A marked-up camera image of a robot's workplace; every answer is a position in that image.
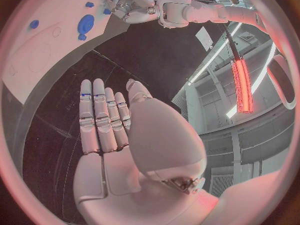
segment vent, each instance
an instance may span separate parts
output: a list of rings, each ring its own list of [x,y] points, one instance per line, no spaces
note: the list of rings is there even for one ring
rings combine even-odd
[[[211,175],[209,193],[220,197],[222,193],[233,185],[234,175]]]
[[[187,95],[186,95],[185,86],[183,86],[179,90],[179,92],[177,92],[177,94],[173,97],[171,102],[180,108],[181,116],[183,116],[185,120],[189,121]]]
[[[239,35],[241,39],[244,39],[245,41],[249,41],[250,39],[254,38],[255,36],[251,34],[250,32],[243,32],[241,35]]]

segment humanoid robot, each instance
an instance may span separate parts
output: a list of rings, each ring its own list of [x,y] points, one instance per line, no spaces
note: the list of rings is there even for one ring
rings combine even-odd
[[[108,0],[108,5],[129,24],[158,20],[164,28],[181,28],[189,22],[235,21],[267,32],[256,10],[216,2]],[[283,67],[284,57],[277,60]],[[268,73],[275,74],[271,68]],[[79,123],[84,155],[73,187],[78,210],[89,225],[202,223],[219,199],[202,189],[207,158],[200,137],[140,82],[130,79],[126,89],[130,109],[124,96],[114,95],[101,79],[93,85],[89,80],[81,84]],[[292,109],[296,101],[284,104]]]

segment glowing red tube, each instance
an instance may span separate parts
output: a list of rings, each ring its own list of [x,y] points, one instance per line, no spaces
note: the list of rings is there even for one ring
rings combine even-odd
[[[232,65],[235,82],[236,105],[238,113],[252,113],[253,99],[251,82],[245,60],[237,60]]]

